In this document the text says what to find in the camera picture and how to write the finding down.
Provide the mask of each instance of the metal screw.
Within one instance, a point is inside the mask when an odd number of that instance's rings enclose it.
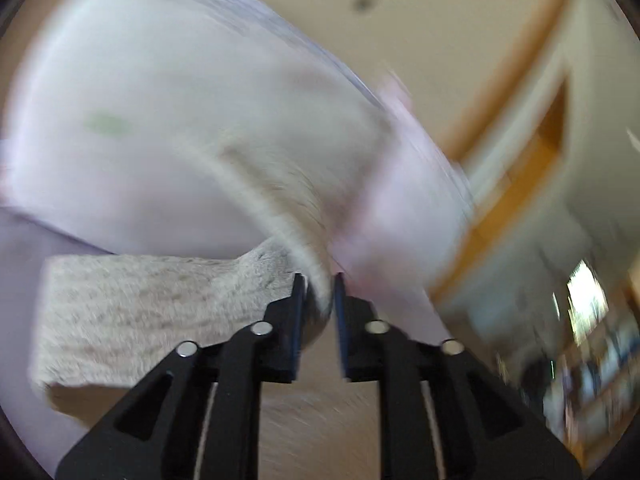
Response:
[[[251,327],[251,332],[255,335],[267,335],[273,330],[273,325],[266,321],[258,321]]]
[[[175,351],[180,357],[190,357],[198,351],[198,345],[193,341],[183,341]]]
[[[374,321],[369,321],[364,326],[364,330],[370,334],[383,334],[389,332],[389,323],[382,321],[381,319],[376,319]]]
[[[455,339],[449,339],[442,343],[442,351],[447,355],[458,355],[465,351],[465,346]]]

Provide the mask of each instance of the green stain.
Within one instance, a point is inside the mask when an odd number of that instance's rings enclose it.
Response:
[[[90,114],[84,126],[90,131],[108,136],[108,137],[122,137],[129,133],[129,123],[122,117],[110,114],[108,112],[94,112]]]

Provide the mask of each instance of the white cloth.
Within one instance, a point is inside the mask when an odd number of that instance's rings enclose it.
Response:
[[[452,265],[472,217],[468,181],[412,114],[390,76],[378,94],[394,135],[365,182],[332,255],[358,289],[418,288]]]
[[[257,0],[65,0],[3,131],[7,198],[41,222],[114,253],[235,258],[270,231],[178,137],[286,158],[330,227],[390,130],[353,73]]]

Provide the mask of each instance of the window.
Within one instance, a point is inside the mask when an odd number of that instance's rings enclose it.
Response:
[[[605,316],[609,307],[600,283],[584,260],[575,267],[567,287],[571,327],[575,343],[579,345]]]

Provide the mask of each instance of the shelf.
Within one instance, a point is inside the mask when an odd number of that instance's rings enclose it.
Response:
[[[640,349],[636,350],[636,352],[626,361],[622,368],[616,374],[616,377],[607,384],[603,389],[601,389],[593,399],[587,402],[585,405],[581,406],[578,412],[576,413],[576,417],[581,417],[586,413],[589,413],[594,407],[598,406],[602,400],[607,397],[607,394],[613,392],[616,387],[628,377],[629,372],[632,370],[632,367],[637,365],[640,360]]]

